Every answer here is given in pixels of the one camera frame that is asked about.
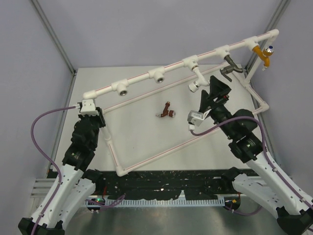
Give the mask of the white PVC pipe frame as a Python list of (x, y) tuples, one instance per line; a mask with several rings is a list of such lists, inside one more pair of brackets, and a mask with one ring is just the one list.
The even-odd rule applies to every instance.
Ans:
[[(83, 94), (83, 99), (94, 99), (95, 100), (99, 96), (107, 94), (107, 93), (110, 93), (110, 92), (117, 92), (119, 96), (125, 96), (127, 94), (127, 92), (128, 92), (127, 91), (127, 87), (129, 87), (132, 84), (135, 84), (135, 83), (147, 80), (147, 79), (153, 79), (153, 80), (155, 80), (156, 83), (161, 83), (164, 80), (165, 73), (167, 73), (167, 72), (174, 71), (174, 70), (177, 70), (177, 69), (180, 69), (180, 68), (183, 68), (183, 67), (186, 67), (190, 71), (192, 71), (192, 69), (194, 67), (199, 67), (199, 65), (198, 65), (198, 61), (199, 60), (203, 60), (205, 58), (209, 58), (209, 57), (212, 57), (214, 55), (221, 56), (221, 58), (224, 59), (225, 56), (227, 56), (227, 55), (230, 56), (229, 52), (231, 50), (237, 49), (237, 48), (241, 48), (241, 47), (248, 47), (249, 50), (252, 51), (252, 49), (255, 46), (259, 46), (258, 42), (263, 41), (263, 40), (266, 41), (265, 42), (265, 47), (264, 47), (264, 48), (266, 48), (269, 45), (271, 45), (272, 42), (275, 41), (275, 39), (277, 38), (278, 34), (279, 34), (279, 30), (278, 29), (273, 29), (273, 30), (270, 30), (269, 32), (264, 33), (264, 34), (259, 35), (259, 36), (253, 36), (253, 37), (244, 39), (244, 40), (242, 40), (240, 42), (237, 42), (237, 43), (234, 43), (234, 44), (231, 44), (231, 45), (225, 45), (225, 46), (222, 46), (222, 47), (218, 47), (218, 48), (216, 48), (216, 49), (214, 49), (212, 51), (209, 51), (209, 52), (206, 52), (206, 53), (203, 53), (203, 54), (200, 54), (200, 55), (193, 55), (193, 56), (187, 57), (185, 59), (182, 59), (181, 61), (176, 62), (174, 64), (167, 65), (165, 67), (158, 67), (158, 68), (149, 70), (149, 71), (147, 71), (147, 72), (145, 72), (143, 74), (140, 74), (138, 76), (114, 82), (111, 85), (103, 87), (103, 88), (100, 88), (98, 90), (92, 90), (92, 91), (89, 91), (89, 92), (85, 92)], [(257, 101), (257, 103), (260, 106), (256, 110), (252, 111), (252, 117), (253, 116), (256, 117), (257, 114), (259, 114), (261, 112), (264, 112), (264, 111), (269, 109), (269, 105), (264, 100), (262, 100), (262, 98), (253, 90), (253, 88), (249, 84), (252, 76), (254, 75), (256, 69), (259, 67), (261, 62), (263, 62), (263, 61), (260, 58), (257, 58), (256, 64), (254, 64), (252, 66), (251, 75), (248, 75), (246, 79), (241, 79), (240, 77), (236, 77), (239, 80), (239, 82), (241, 83), (241, 85), (250, 93), (250, 95)], [(225, 61), (222, 64), (214, 66), (214, 67), (212, 67), (212, 68), (210, 68), (208, 70), (203, 71), (203, 73), (202, 72), (201, 73), (203, 75), (205, 75), (205, 74), (212, 73), (214, 71), (220, 70), (220, 69), (222, 69), (222, 68), (224, 68), (226, 66), (228, 66), (228, 62)], [(122, 106), (131, 104), (131, 103), (136, 102), (136, 101), (139, 101), (139, 100), (144, 99), (146, 97), (149, 97), (151, 95), (154, 95), (154, 94), (157, 94), (159, 92), (165, 91), (166, 89), (173, 88), (173, 87), (178, 86), (178, 85), (180, 85), (180, 84), (182, 84), (184, 82), (191, 81), (192, 79), (196, 80), (197, 76), (194, 74), (194, 75), (192, 75), (192, 76), (190, 76), (188, 78), (181, 79), (181, 80), (176, 81), (174, 83), (171, 83), (169, 85), (163, 86), (163, 87), (158, 88), (158, 89), (153, 90), (153, 91), (150, 91), (150, 92), (148, 92), (146, 94), (142, 94), (142, 95), (140, 95), (138, 97), (132, 98), (132, 99), (127, 100), (127, 101), (124, 101), (121, 104), (113, 105), (110, 108), (104, 109), (103, 112), (105, 113), (105, 112), (113, 111), (114, 109), (117, 109), (117, 108), (120, 108)], [(124, 176), (124, 175), (130, 173), (131, 171), (134, 171), (134, 170), (136, 170), (136, 169), (138, 169), (140, 167), (143, 167), (144, 165), (147, 165), (147, 164), (152, 163), (152, 162), (154, 162), (156, 160), (159, 160), (159, 159), (161, 159), (161, 158), (163, 158), (165, 156), (174, 154), (175, 152), (180, 152), (184, 148), (186, 148), (188, 146), (192, 146), (193, 144), (201, 141), (204, 137), (205, 136), (198, 136), (198, 137), (193, 138), (193, 139), (191, 139), (191, 140), (189, 140), (187, 142), (184, 142), (184, 143), (182, 143), (182, 144), (180, 144), (178, 146), (175, 146), (175, 147), (173, 147), (171, 149), (168, 149), (165, 152), (162, 152), (162, 153), (157, 154), (157, 155), (155, 155), (153, 157), (150, 157), (147, 160), (144, 160), (144, 161), (141, 161), (139, 163), (136, 163), (133, 166), (123, 167), (119, 163), (117, 155), (115, 155), (116, 152), (115, 152), (115, 149), (114, 149), (114, 144), (113, 144), (113, 140), (112, 140), (111, 134), (110, 134), (108, 128), (105, 127), (105, 142), (106, 142), (107, 146), (109, 147), (110, 153), (112, 154), (112, 159), (113, 159), (113, 162), (115, 164), (115, 171), (116, 171), (117, 175), (120, 176), (120, 177)]]

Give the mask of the white plastic faucet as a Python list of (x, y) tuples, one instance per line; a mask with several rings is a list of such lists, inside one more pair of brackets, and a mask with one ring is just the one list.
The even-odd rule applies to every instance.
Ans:
[(208, 87), (210, 85), (210, 82), (207, 81), (200, 72), (199, 67), (194, 67), (192, 71), (197, 76), (197, 79), (188, 85), (188, 88), (191, 92), (195, 93), (200, 87)]

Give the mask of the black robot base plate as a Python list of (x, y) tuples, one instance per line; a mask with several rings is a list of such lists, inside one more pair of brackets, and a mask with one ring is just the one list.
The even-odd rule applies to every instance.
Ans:
[(132, 171), (118, 176), (113, 171), (102, 171), (92, 196), (126, 200), (177, 200), (182, 192), (187, 200), (216, 199), (221, 194), (237, 194), (232, 184), (222, 175), (225, 170), (165, 170)]

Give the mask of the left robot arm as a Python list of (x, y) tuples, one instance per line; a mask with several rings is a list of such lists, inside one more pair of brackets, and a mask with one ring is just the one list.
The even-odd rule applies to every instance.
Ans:
[(23, 235), (63, 235), (70, 220), (92, 194), (104, 191), (103, 175), (88, 169), (98, 146), (99, 131), (105, 127), (101, 108), (95, 115), (79, 115), (58, 176), (46, 197), (30, 218), (22, 218)]

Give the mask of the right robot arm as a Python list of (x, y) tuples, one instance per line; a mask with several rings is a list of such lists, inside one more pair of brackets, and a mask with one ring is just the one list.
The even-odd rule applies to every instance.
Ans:
[(288, 235), (302, 235), (313, 224), (313, 198), (304, 192), (282, 170), (266, 150), (265, 139), (253, 133), (260, 122), (251, 111), (240, 109), (234, 114), (225, 107), (231, 88), (210, 77), (210, 91), (201, 92), (199, 111), (211, 117), (215, 127), (220, 128), (231, 142), (232, 154), (249, 166), (265, 182), (254, 182), (236, 168), (231, 168), (221, 181), (227, 193), (235, 190), (251, 198), (267, 210), (279, 227)]

